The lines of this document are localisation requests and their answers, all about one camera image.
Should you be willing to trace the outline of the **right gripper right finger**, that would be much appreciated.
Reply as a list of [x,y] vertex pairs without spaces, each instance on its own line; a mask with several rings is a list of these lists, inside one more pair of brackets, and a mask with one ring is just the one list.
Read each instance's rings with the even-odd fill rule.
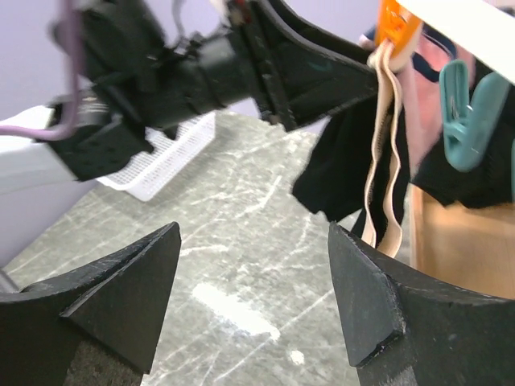
[[513,301],[427,276],[338,224],[329,228],[328,255],[361,384],[513,384]]

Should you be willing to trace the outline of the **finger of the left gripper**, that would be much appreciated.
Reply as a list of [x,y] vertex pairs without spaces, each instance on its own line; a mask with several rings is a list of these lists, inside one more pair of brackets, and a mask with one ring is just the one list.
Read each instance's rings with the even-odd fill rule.
[[311,125],[377,95],[369,51],[317,27],[284,1],[250,1],[286,94],[287,131]]

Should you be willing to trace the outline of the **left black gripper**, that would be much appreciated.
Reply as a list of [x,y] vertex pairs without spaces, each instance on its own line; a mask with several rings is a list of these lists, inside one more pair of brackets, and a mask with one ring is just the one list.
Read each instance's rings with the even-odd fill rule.
[[252,98],[262,118],[288,125],[278,71],[247,1],[232,1],[234,23],[209,37],[167,46],[143,1],[83,1],[72,11],[82,49],[76,132],[51,149],[80,181],[121,170],[150,153],[146,130],[173,133],[179,124]]

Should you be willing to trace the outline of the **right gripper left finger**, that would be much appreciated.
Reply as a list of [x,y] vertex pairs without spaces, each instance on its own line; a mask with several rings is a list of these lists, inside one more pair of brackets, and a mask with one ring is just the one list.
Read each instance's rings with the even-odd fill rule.
[[87,265],[1,295],[4,385],[139,385],[151,370],[181,237],[167,224]]

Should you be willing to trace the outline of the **black boxer briefs tan waistband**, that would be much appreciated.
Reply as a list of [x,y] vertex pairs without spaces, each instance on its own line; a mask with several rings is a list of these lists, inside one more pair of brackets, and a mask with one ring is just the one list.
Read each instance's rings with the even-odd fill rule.
[[395,257],[402,244],[404,198],[410,178],[402,86],[390,68],[393,46],[369,57],[378,94],[325,126],[291,193],[309,212],[340,222],[360,215],[352,232]]

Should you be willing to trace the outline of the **pink underwear navy trim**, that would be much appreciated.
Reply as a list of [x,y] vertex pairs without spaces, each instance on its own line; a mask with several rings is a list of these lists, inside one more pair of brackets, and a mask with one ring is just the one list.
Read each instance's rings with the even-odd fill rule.
[[[432,27],[423,28],[415,53],[427,62],[432,72],[439,72],[455,53],[467,65],[469,83],[474,83],[475,56]],[[414,61],[408,63],[397,78],[403,91],[410,170],[414,174],[442,132],[439,84],[430,81],[416,68]]]

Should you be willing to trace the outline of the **white round clip hanger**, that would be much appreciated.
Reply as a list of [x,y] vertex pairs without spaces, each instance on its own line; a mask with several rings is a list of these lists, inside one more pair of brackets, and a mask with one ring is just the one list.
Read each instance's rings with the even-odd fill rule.
[[514,82],[514,17],[486,1],[401,1],[425,23]]

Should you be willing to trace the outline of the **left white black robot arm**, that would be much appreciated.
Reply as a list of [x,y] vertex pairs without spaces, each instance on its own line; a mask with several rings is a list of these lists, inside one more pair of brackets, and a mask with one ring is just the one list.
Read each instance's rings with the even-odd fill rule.
[[282,1],[226,1],[228,24],[170,47],[144,1],[67,6],[53,38],[91,85],[24,112],[34,133],[1,132],[1,191],[89,181],[150,153],[149,128],[253,99],[260,117],[303,128],[377,94],[369,53]]

